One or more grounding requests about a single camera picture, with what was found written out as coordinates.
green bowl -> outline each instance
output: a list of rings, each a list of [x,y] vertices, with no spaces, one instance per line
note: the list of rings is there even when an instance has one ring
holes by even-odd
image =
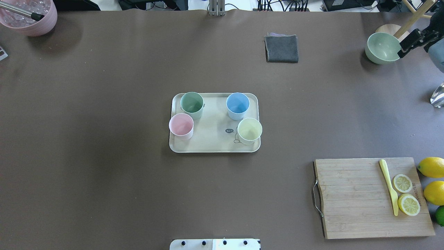
[[[400,50],[399,40],[384,32],[372,34],[365,46],[365,54],[376,64],[389,64],[398,60]]]

ice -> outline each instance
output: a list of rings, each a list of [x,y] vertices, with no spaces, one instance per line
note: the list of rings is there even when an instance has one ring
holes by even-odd
[[[46,15],[51,7],[51,2],[49,0],[23,0],[16,2],[16,6],[31,12]],[[31,18],[24,17],[8,10],[5,10],[5,12],[6,15],[3,16],[3,21],[11,27],[22,28],[36,23],[36,21]]]

brown table surface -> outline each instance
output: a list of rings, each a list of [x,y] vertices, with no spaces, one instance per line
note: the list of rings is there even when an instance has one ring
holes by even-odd
[[[444,77],[427,53],[364,55],[376,28],[410,16],[130,10],[59,13],[41,37],[0,27],[0,248],[441,249],[436,223],[434,237],[326,240],[311,196],[318,158],[444,156],[429,103]],[[298,35],[298,64],[266,62],[268,32]],[[171,100],[188,91],[254,93],[260,149],[172,152]]]

plastic knife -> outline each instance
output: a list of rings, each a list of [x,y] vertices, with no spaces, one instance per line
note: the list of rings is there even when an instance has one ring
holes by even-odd
[[[390,193],[390,198],[392,200],[393,206],[393,214],[398,216],[398,193],[392,187],[392,181],[390,180],[389,168],[387,166],[387,162],[382,159],[379,161],[379,165],[381,166],[382,173],[384,174],[385,182],[387,183],[388,192]]]

bowl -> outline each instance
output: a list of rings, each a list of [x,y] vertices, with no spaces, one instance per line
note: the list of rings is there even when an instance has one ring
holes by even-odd
[[[365,46],[365,54],[370,61],[376,64],[389,64],[399,59],[398,51],[401,50],[399,40],[384,32],[372,34]]]
[[[27,4],[30,4],[32,0],[3,0],[5,3],[9,3],[12,5],[16,5],[17,2],[26,2]],[[44,35],[52,30],[57,22],[57,10],[56,6],[54,5],[54,2],[52,0],[44,0],[45,3],[50,2],[51,6],[48,10],[48,12],[45,14],[45,17],[42,18],[42,20],[35,22],[34,24],[17,28],[12,27],[9,24],[7,24],[4,21],[4,16],[9,15],[9,13],[0,8],[0,23],[9,29],[16,31],[18,33],[21,33],[26,36],[41,36]]]

